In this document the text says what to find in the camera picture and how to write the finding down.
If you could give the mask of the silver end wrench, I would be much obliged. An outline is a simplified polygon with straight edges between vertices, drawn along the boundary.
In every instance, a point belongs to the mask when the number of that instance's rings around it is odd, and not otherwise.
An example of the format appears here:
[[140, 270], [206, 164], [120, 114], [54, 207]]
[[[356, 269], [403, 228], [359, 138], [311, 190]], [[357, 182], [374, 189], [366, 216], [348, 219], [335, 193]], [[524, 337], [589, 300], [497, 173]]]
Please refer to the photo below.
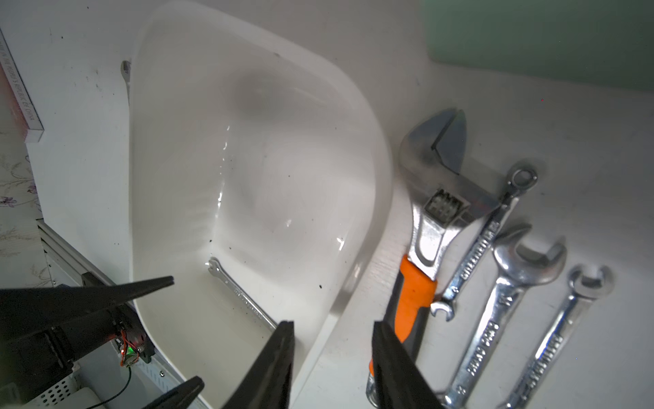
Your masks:
[[567, 248], [562, 243], [530, 257], [519, 248], [531, 230], [530, 224], [521, 224], [495, 240], [498, 277], [458, 370], [446, 391], [437, 394], [445, 408], [465, 407], [523, 296], [532, 287], [554, 282], [565, 267]]

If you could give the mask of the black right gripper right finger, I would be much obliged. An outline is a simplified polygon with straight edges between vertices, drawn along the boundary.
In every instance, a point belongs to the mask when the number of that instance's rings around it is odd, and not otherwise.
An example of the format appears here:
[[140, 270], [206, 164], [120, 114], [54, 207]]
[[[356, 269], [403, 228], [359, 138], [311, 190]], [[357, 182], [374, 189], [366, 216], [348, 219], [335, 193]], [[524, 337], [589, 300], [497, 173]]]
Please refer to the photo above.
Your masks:
[[379, 408], [443, 408], [388, 323], [374, 323], [371, 345]]

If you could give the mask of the red white card box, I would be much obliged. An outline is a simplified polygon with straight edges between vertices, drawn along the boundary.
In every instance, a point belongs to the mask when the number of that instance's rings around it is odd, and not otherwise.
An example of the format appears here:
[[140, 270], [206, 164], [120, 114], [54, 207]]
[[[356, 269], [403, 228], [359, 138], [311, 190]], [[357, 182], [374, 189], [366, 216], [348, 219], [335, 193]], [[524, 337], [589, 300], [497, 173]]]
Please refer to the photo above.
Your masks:
[[3, 32], [1, 32], [1, 75], [2, 92], [8, 100], [10, 112], [24, 143], [39, 143], [44, 135], [44, 125], [20, 76]]

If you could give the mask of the green desk file organizer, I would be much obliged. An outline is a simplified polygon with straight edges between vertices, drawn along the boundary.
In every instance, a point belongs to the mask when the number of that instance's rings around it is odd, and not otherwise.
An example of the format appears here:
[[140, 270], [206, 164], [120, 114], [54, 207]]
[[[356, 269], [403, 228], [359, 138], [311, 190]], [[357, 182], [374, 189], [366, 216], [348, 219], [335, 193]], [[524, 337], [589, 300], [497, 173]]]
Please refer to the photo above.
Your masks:
[[422, 1], [437, 62], [630, 90], [653, 89], [651, 1]]

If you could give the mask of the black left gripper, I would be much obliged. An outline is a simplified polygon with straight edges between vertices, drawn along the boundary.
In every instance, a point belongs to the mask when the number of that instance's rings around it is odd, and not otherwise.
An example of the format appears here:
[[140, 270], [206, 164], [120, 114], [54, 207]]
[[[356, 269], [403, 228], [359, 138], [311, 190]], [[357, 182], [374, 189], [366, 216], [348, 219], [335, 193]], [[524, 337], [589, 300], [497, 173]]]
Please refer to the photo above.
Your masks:
[[121, 366], [151, 363], [153, 341], [129, 304], [174, 283], [166, 276], [119, 286], [3, 289], [1, 406], [27, 404], [113, 341], [120, 345]]

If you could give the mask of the silver wrench crosswise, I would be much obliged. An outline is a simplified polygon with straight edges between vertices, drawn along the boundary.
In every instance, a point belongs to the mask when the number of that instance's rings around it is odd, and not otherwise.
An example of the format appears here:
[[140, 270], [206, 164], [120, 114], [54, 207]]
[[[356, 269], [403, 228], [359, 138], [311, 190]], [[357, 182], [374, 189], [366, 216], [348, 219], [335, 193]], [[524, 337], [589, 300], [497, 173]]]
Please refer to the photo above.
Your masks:
[[481, 260], [501, 232], [509, 219], [520, 197], [538, 184], [538, 171], [529, 163], [517, 163], [507, 173], [500, 206], [492, 212], [480, 230], [479, 235], [469, 247], [467, 253], [458, 264], [446, 289], [439, 294], [430, 305], [432, 316], [442, 312], [447, 321], [454, 318], [456, 299], [468, 280], [472, 277]]

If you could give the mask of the orange handled adjustable wrench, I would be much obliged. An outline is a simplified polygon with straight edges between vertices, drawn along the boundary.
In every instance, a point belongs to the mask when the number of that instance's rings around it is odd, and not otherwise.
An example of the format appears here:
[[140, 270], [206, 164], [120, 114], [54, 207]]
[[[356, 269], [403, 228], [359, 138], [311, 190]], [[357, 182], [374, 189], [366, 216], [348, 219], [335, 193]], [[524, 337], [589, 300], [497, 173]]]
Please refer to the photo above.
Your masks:
[[462, 176], [466, 143], [465, 113], [448, 108], [416, 126], [400, 145], [412, 231], [383, 320], [412, 360], [422, 346], [447, 248], [499, 206], [495, 196]]

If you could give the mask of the white plastic storage tray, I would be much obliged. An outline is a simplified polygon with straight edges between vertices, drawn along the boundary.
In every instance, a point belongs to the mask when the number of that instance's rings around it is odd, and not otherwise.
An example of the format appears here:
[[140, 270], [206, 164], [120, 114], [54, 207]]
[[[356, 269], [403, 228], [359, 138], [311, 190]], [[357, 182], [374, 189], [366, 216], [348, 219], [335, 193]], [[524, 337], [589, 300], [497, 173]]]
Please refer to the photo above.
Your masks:
[[293, 321], [298, 396], [378, 246], [393, 160], [336, 65], [205, 5], [154, 12], [131, 61], [133, 281], [158, 351], [222, 407], [271, 335], [206, 266], [216, 257], [277, 322]]

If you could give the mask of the thin silver wrench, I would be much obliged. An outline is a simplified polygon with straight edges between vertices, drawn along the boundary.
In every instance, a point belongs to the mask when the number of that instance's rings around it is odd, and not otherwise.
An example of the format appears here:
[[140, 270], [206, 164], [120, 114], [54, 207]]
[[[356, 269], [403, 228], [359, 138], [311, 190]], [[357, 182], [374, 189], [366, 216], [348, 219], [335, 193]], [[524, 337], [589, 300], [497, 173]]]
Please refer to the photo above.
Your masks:
[[615, 278], [611, 269], [606, 266], [599, 268], [593, 276], [587, 276], [581, 268], [575, 268], [568, 275], [568, 286], [570, 292], [560, 306], [559, 312], [543, 335], [543, 339], [527, 362], [508, 398], [498, 405], [500, 408], [528, 406], [561, 351], [572, 338], [582, 317], [596, 300], [611, 294], [615, 288]]

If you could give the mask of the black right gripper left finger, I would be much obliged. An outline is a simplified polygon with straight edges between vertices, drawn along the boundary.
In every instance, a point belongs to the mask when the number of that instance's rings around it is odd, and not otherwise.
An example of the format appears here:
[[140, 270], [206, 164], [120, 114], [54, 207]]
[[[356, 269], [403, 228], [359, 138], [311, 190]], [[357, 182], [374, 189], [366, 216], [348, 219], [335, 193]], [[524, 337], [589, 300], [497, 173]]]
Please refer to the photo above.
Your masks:
[[289, 408], [296, 348], [293, 321], [281, 321], [223, 408]]

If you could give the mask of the aluminium rail frame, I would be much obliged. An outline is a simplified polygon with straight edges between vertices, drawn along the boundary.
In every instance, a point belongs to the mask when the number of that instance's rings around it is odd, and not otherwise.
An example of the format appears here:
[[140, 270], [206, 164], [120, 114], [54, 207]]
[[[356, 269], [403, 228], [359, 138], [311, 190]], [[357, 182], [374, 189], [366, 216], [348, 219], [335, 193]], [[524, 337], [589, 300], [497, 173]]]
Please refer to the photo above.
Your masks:
[[53, 320], [54, 327], [66, 331], [66, 347], [84, 356], [82, 349], [89, 349], [92, 342], [105, 344], [118, 339], [124, 347], [126, 364], [141, 365], [141, 371], [150, 377], [155, 369], [162, 371], [160, 388], [164, 393], [153, 404], [155, 408], [205, 408], [199, 400], [204, 384], [184, 380], [157, 352], [133, 305], [137, 298], [173, 286], [174, 278], [160, 277], [116, 286], [44, 219], [37, 220], [37, 228], [44, 251], [75, 282], [72, 287], [58, 286], [53, 302], [55, 307], [66, 308]]

